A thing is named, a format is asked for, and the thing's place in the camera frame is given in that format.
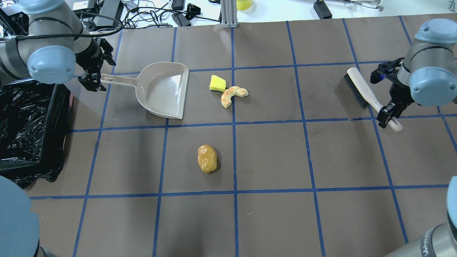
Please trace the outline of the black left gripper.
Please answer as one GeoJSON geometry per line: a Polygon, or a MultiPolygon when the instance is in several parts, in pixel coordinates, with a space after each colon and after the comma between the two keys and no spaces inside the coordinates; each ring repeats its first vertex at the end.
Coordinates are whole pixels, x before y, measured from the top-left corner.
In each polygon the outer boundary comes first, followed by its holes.
{"type": "Polygon", "coordinates": [[[78,65],[84,70],[78,77],[81,85],[93,92],[106,91],[101,83],[101,68],[106,61],[111,66],[116,66],[113,60],[113,46],[106,39],[96,37],[91,39],[89,46],[78,53],[78,65]]]}

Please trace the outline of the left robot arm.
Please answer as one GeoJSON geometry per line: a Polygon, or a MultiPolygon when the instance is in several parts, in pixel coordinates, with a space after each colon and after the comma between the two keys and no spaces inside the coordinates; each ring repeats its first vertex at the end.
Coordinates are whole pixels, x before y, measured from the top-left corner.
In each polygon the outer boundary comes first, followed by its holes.
{"type": "MultiPolygon", "coordinates": [[[[7,36],[1,43],[1,82],[34,79],[63,84],[75,75],[75,66],[88,91],[101,85],[103,62],[115,66],[112,46],[90,34],[64,0],[18,0],[28,16],[27,36],[7,36]]],[[[1,177],[1,256],[52,257],[40,245],[39,218],[32,201],[15,182],[1,177]]]]}

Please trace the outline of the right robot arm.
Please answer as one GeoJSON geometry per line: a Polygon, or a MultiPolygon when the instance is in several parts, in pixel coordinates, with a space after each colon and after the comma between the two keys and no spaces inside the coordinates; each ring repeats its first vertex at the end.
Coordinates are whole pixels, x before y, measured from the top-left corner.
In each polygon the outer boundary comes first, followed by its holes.
{"type": "MultiPolygon", "coordinates": [[[[384,78],[393,84],[390,102],[380,108],[380,127],[398,118],[412,103],[439,107],[456,101],[456,61],[453,47],[457,41],[456,22],[431,19],[424,22],[404,58],[380,64],[370,82],[384,78]]],[[[389,257],[455,257],[456,245],[456,177],[447,189],[447,221],[404,246],[387,254],[389,257]]]]}

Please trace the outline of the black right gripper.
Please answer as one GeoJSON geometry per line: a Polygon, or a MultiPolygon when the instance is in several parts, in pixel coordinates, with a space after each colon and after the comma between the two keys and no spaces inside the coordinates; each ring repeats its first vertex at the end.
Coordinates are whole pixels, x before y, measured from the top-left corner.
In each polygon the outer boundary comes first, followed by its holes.
{"type": "MultiPolygon", "coordinates": [[[[410,88],[398,79],[398,72],[402,67],[403,60],[404,58],[400,57],[393,61],[381,63],[370,76],[371,84],[377,84],[384,79],[392,82],[392,86],[390,87],[391,99],[385,107],[387,107],[387,112],[395,118],[399,118],[402,112],[415,102],[410,94],[410,88]]],[[[379,118],[378,126],[385,129],[388,122],[388,118],[379,118]]]]}

